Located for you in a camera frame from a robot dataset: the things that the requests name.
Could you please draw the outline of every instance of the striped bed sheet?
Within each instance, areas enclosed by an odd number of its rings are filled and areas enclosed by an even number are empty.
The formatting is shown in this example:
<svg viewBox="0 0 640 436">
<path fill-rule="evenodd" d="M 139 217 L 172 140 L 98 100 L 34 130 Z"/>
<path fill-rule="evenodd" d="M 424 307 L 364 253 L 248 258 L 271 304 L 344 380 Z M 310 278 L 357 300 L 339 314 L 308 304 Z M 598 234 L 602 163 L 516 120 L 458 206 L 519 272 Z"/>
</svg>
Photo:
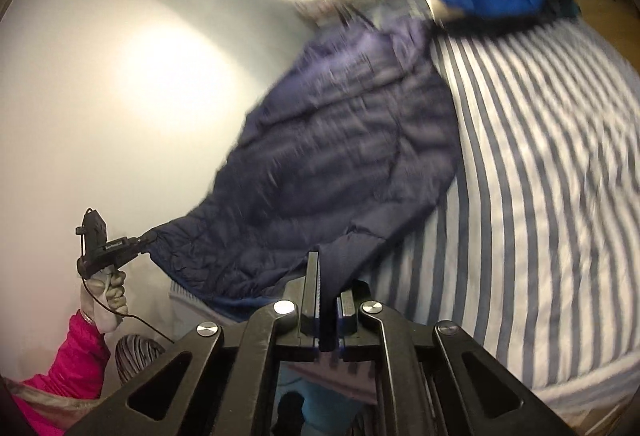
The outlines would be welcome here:
<svg viewBox="0 0 640 436">
<path fill-rule="evenodd" d="M 434 41 L 464 165 L 362 279 L 460 324 L 557 410 L 640 385 L 640 78 L 581 20 Z"/>
</svg>

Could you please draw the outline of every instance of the jacket sleeve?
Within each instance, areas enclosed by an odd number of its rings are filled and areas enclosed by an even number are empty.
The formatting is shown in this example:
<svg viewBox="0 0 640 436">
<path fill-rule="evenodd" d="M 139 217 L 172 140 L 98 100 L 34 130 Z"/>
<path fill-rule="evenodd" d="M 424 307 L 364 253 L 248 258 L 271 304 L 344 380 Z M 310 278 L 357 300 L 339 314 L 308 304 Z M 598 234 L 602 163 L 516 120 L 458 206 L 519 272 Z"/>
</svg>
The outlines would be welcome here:
<svg viewBox="0 0 640 436">
<path fill-rule="evenodd" d="M 104 336 L 78 310 L 69 320 L 66 340 L 49 372 L 37 374 L 24 383 L 58 396 L 93 400 L 100 397 L 109 357 Z"/>
</svg>

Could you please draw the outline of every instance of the black cloth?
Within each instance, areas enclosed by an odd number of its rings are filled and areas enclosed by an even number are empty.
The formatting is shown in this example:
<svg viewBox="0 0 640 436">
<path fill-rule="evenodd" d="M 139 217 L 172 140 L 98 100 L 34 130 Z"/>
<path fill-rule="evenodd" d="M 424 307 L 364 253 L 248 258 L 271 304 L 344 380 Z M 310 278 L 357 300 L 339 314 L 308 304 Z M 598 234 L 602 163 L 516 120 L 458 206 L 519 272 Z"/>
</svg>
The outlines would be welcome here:
<svg viewBox="0 0 640 436">
<path fill-rule="evenodd" d="M 153 229 L 171 278 L 234 318 L 319 251 L 321 303 L 433 211 L 461 159 L 431 25 L 351 23 L 310 41 L 251 111 L 212 192 Z"/>
</svg>

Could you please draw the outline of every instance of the person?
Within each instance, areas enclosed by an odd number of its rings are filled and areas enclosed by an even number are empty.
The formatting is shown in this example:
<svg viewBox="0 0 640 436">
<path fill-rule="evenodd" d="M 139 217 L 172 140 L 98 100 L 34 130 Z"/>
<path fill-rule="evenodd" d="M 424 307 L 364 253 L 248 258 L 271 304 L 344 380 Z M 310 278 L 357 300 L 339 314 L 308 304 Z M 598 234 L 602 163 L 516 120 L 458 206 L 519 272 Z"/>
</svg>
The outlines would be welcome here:
<svg viewBox="0 0 640 436">
<path fill-rule="evenodd" d="M 95 297 L 104 296 L 110 309 L 126 315 L 125 277 L 124 272 L 116 271 L 103 280 L 88 279 L 86 285 Z M 112 322 L 96 325 L 99 308 L 81 285 L 80 308 L 69 319 L 66 339 L 49 371 L 10 388 L 12 393 L 19 391 L 14 393 L 14 402 L 40 436 L 61 436 L 77 416 L 94 406 L 92 402 L 79 401 L 95 401 L 100 397 L 104 370 L 111 356 L 104 334 L 114 331 L 122 317 L 109 314 L 113 316 Z M 68 414 L 62 416 L 60 413 L 65 412 L 65 407 Z"/>
</svg>

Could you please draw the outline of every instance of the silver screw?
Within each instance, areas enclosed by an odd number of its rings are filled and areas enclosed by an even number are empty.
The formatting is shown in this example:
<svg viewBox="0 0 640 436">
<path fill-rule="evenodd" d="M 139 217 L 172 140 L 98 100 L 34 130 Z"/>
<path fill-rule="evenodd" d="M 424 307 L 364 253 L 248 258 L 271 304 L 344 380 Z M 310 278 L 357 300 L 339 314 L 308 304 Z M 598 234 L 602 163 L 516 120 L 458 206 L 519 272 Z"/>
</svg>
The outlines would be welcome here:
<svg viewBox="0 0 640 436">
<path fill-rule="evenodd" d="M 362 311 L 364 311 L 364 313 L 370 313 L 372 315 L 375 315 L 376 313 L 380 313 L 382 311 L 382 304 L 380 304 L 378 301 L 365 301 L 360 307 L 362 308 Z"/>
<path fill-rule="evenodd" d="M 280 315 L 286 315 L 296 309 L 296 305 L 291 301 L 277 301 L 273 303 L 273 309 Z"/>
<path fill-rule="evenodd" d="M 442 321 L 438 323 L 438 331 L 443 335 L 455 335 L 459 326 L 452 321 Z"/>
<path fill-rule="evenodd" d="M 218 325 L 211 321 L 204 321 L 198 325 L 197 330 L 201 337 L 210 337 L 218 333 Z"/>
</svg>

